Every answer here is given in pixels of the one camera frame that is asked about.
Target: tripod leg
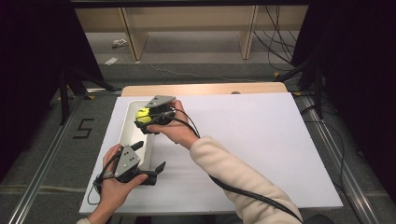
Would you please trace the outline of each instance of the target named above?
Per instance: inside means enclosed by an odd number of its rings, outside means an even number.
[[[78,75],[79,77],[86,78],[89,81],[93,82],[94,84],[96,84],[96,85],[98,85],[100,87],[103,87],[103,88],[105,88],[108,91],[121,91],[122,90],[122,88],[115,88],[115,87],[105,83],[102,80],[99,80],[99,79],[97,79],[95,77],[91,77],[91,76],[85,74],[84,72],[82,72],[81,70],[79,70],[77,68],[70,68],[70,70],[71,70],[71,72],[73,72],[74,74]]]

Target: left hand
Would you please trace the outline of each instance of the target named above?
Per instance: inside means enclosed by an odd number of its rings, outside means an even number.
[[[103,157],[104,166],[120,150],[120,148],[121,145],[117,144],[106,153]],[[106,171],[113,171],[114,166],[114,162],[111,162]],[[93,213],[88,217],[88,220],[92,224],[106,223],[112,214],[125,203],[125,200],[132,189],[139,186],[147,178],[147,175],[138,175],[128,183],[121,183],[115,178],[105,179],[102,184],[101,201],[95,211],[93,211]]]

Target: table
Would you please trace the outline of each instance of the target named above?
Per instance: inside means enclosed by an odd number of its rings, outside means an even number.
[[[215,137],[233,154],[285,190],[299,208],[341,207],[340,198],[291,95],[285,92],[283,84],[274,84],[230,83],[125,88],[123,95],[116,102],[79,212],[87,215],[95,208],[87,204],[91,182],[101,171],[103,155],[109,147],[115,145],[120,136],[120,126],[127,105],[133,100],[148,101],[159,93],[173,93],[183,102],[201,135]],[[257,93],[260,88],[262,92],[274,88],[275,93]],[[243,94],[230,94],[232,91],[240,91]],[[230,105],[234,105],[234,109],[224,113],[225,108]],[[241,115],[247,111],[248,116]],[[237,122],[233,122],[233,118],[241,116],[243,119],[235,119]],[[265,150],[257,147],[263,146],[263,142],[270,147]],[[212,183],[207,174],[193,163],[186,149],[175,145],[161,134],[155,135],[153,144],[150,169],[167,161],[157,185],[139,186],[134,189],[116,213],[159,216],[220,214],[234,211],[233,203],[228,201],[222,189]],[[90,199],[95,202],[99,198],[94,192]]]

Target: right hand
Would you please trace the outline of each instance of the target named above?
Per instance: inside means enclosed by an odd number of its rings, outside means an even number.
[[[175,118],[181,119],[187,123],[189,122],[186,115],[178,111],[184,111],[183,105],[179,100],[173,100],[170,106],[177,110]],[[171,141],[181,144],[186,149],[190,149],[192,144],[198,140],[198,137],[189,127],[176,120],[172,120],[167,125],[152,124],[149,125],[147,129],[152,133],[165,134]]]

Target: metal rail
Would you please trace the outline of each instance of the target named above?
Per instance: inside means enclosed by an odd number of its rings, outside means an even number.
[[[63,125],[59,128],[58,132],[56,133],[55,137],[52,140],[52,143],[49,146],[49,149],[44,156],[43,161],[40,163],[40,166],[38,167],[37,171],[35,172],[35,175],[30,182],[29,186],[27,187],[26,191],[23,193],[23,196],[21,197],[20,201],[18,202],[17,206],[14,209],[14,212],[11,215],[11,218],[9,220],[9,224],[19,224],[23,223],[25,220],[34,200],[35,196],[37,195],[41,184],[43,183],[48,170],[50,169],[52,162],[59,150],[59,148],[62,145],[62,141],[64,140],[64,136],[67,133],[67,130],[70,126],[71,121],[73,120],[73,117],[79,107],[79,105],[82,103],[84,99],[84,96],[76,96],[75,99],[73,100],[73,104],[70,108],[70,116],[68,119],[65,121]]]
[[[309,99],[305,98],[304,103],[306,106],[311,106],[314,104],[311,98]],[[320,122],[320,119],[318,118],[318,115],[315,112],[310,113],[310,116],[314,121]],[[329,150],[330,156],[332,157],[332,160],[339,172],[341,171],[341,166],[343,163],[342,178],[344,181],[344,185],[348,190],[350,197],[353,200],[355,208],[357,209],[360,215],[361,221],[367,224],[379,223],[373,207],[370,205],[369,201],[365,197],[361,187],[359,186],[359,183],[357,182],[355,176],[350,170],[347,162],[343,160],[342,149],[340,149],[335,144],[334,139],[332,138],[332,135],[330,134],[328,127],[320,123],[315,123],[315,125],[318,129],[319,134],[322,137],[323,142],[326,145],[326,148]]]

